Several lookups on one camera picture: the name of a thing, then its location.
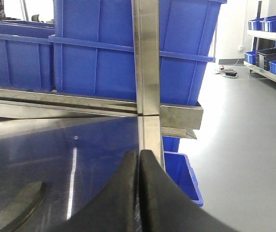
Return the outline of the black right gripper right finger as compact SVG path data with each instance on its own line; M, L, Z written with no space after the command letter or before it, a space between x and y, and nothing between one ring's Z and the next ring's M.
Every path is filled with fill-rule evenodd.
M139 162L139 203L144 232L232 232L199 208L168 176L151 150Z

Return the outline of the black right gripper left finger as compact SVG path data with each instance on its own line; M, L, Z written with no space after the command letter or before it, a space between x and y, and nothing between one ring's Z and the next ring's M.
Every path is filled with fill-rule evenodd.
M105 187L67 221L51 232L134 232L138 155L125 152L117 171Z

